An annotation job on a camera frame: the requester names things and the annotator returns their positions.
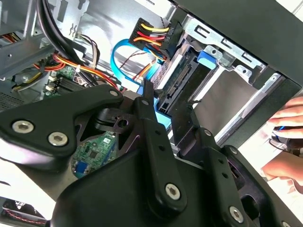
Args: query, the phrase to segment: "yellow wire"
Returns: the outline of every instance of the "yellow wire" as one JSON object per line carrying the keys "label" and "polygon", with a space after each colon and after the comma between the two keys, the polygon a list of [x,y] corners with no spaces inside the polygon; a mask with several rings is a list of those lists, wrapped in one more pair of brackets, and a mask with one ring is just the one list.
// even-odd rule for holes
{"label": "yellow wire", "polygon": [[18,37],[14,33],[11,33],[10,35],[15,39],[15,41],[19,41]]}
{"label": "yellow wire", "polygon": [[158,58],[158,59],[160,59],[160,60],[162,60],[162,61],[165,61],[164,58],[161,58],[161,57],[157,56],[153,51],[150,50],[150,53],[151,53],[155,58]]}
{"label": "yellow wire", "polygon": [[149,42],[149,43],[155,44],[155,45],[157,45],[157,46],[161,46],[161,43],[158,43],[158,42],[156,42],[156,41],[153,41],[153,40],[150,40],[150,39],[147,39],[147,38],[144,38],[144,37],[135,38],[135,39],[134,39],[134,42],[137,42],[137,41],[139,41],[139,40],[144,40],[144,41],[147,41],[147,42]]}
{"label": "yellow wire", "polygon": [[[32,83],[33,81],[35,81],[38,77],[40,77],[41,75],[41,72],[37,73],[36,75],[34,75],[29,81],[26,82],[26,84],[30,84]],[[22,88],[21,86],[18,86],[18,87],[14,87],[14,91],[17,91],[19,90],[20,88]]]}
{"label": "yellow wire", "polygon": [[148,27],[145,24],[141,24],[141,26],[148,30],[148,31],[153,31],[153,32],[167,32],[169,30],[169,27],[167,28],[154,28],[154,27]]}
{"label": "yellow wire", "polygon": [[34,75],[28,82],[26,82],[27,84],[30,84],[31,82],[35,81],[39,76],[41,75],[41,72],[37,73],[36,75]]}

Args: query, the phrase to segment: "black wire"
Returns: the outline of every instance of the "black wire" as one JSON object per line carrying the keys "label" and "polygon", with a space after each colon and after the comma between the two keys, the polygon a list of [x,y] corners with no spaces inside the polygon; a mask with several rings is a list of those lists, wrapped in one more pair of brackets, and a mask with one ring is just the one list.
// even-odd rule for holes
{"label": "black wire", "polygon": [[51,31],[54,33],[55,37],[58,39],[58,42],[61,44],[61,46],[66,50],[66,52],[70,56],[69,59],[76,62],[77,64],[81,64],[82,61],[77,56],[75,50],[67,42],[67,40],[62,35],[59,28],[57,27],[57,25],[55,23],[55,20],[53,19],[51,10],[49,8],[48,2],[46,0],[42,0],[42,5],[43,5],[43,8],[44,8],[44,12],[45,12],[47,22],[48,22],[48,24],[51,28]]}
{"label": "black wire", "polygon": [[66,53],[66,51],[56,41],[54,35],[50,33],[50,31],[51,31],[50,27],[46,23],[44,23],[46,21],[46,19],[45,19],[45,14],[44,14],[44,11],[43,11],[43,8],[42,8],[42,1],[41,0],[36,1],[36,10],[37,10],[37,15],[38,15],[38,20],[39,20],[39,23],[40,23],[40,27],[41,27],[44,35],[49,40],[51,45],[53,45],[55,47],[55,49],[57,51],[59,51],[60,54],[64,58],[68,58],[68,54]]}
{"label": "black wire", "polygon": [[96,47],[96,49],[97,49],[97,63],[99,62],[99,60],[100,60],[100,50],[99,50],[99,48],[98,48],[98,45],[97,45],[97,43],[94,41],[94,40],[92,40],[90,37],[88,37],[87,35],[81,35],[82,36],[82,38],[87,42],[87,43],[90,43],[90,45],[93,47],[93,45]]}
{"label": "black wire", "polygon": [[272,144],[272,143],[271,143],[271,141],[272,141],[272,140],[269,140],[269,141],[268,141],[268,142],[269,142],[269,144],[270,144],[271,146],[273,146],[274,148],[276,148],[276,149],[278,149],[278,150],[285,151],[285,149],[278,148],[277,146],[275,146],[274,144]]}

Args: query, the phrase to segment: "blue plastic tab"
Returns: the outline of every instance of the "blue plastic tab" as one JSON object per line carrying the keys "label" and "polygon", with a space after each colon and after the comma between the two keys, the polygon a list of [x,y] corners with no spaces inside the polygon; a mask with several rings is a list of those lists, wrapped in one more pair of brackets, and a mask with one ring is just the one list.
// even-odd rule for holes
{"label": "blue plastic tab", "polygon": [[210,56],[209,54],[201,51],[198,56],[198,62],[207,68],[214,70],[216,68],[216,58]]}

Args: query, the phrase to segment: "connector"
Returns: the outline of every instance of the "connector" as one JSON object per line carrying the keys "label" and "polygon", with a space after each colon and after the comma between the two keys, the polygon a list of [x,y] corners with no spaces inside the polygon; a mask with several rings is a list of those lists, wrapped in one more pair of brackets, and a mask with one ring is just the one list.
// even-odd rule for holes
{"label": "connector", "polygon": [[141,24],[145,24],[146,26],[148,27],[153,27],[150,23],[148,23],[146,20],[142,19],[142,18],[139,18],[137,24],[135,25],[134,27],[134,30],[133,30],[133,33],[131,34],[131,36],[129,37],[129,40],[128,42],[137,47],[138,49],[140,50],[143,50],[145,45],[146,45],[146,41],[137,41],[137,42],[134,42],[134,39],[135,38],[138,38],[138,37],[141,37],[140,35],[137,34],[137,32],[140,32],[140,28],[142,28]]}
{"label": "connector", "polygon": [[178,48],[178,43],[183,33],[182,23],[186,18],[187,13],[180,8],[177,8],[174,16],[170,20],[169,31],[160,47],[160,51],[167,58],[172,59]]}

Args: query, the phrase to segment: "silver screw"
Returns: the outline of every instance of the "silver screw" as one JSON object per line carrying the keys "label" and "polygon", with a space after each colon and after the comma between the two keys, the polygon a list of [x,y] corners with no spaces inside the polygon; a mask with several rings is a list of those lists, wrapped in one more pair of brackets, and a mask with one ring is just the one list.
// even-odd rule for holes
{"label": "silver screw", "polygon": [[26,134],[34,130],[34,125],[28,121],[17,121],[13,123],[12,128],[17,133]]}
{"label": "silver screw", "polygon": [[229,212],[233,219],[235,219],[239,223],[243,223],[244,217],[241,212],[234,206],[229,207]]}
{"label": "silver screw", "polygon": [[205,129],[204,132],[205,132],[205,134],[208,135],[208,136],[211,136],[211,135],[212,135],[212,134],[210,133],[209,130],[206,130],[206,129]]}
{"label": "silver screw", "polygon": [[235,155],[238,153],[238,151],[235,148],[230,148],[232,153],[234,153]]}
{"label": "silver screw", "polygon": [[145,100],[142,100],[141,101],[144,105],[149,105],[149,103],[147,102],[147,101],[145,101]]}
{"label": "silver screw", "polygon": [[289,224],[287,224],[286,222],[284,222],[284,221],[282,221],[282,225],[283,225],[283,227],[290,227],[290,225]]}
{"label": "silver screw", "polygon": [[113,95],[113,96],[118,96],[118,93],[115,92],[115,91],[110,91],[110,94]]}
{"label": "silver screw", "polygon": [[166,194],[173,200],[178,200],[181,197],[179,188],[172,183],[168,183],[165,186],[165,191],[166,191]]}
{"label": "silver screw", "polygon": [[68,138],[62,132],[53,132],[48,136],[48,141],[50,144],[56,147],[62,147],[68,142]]}

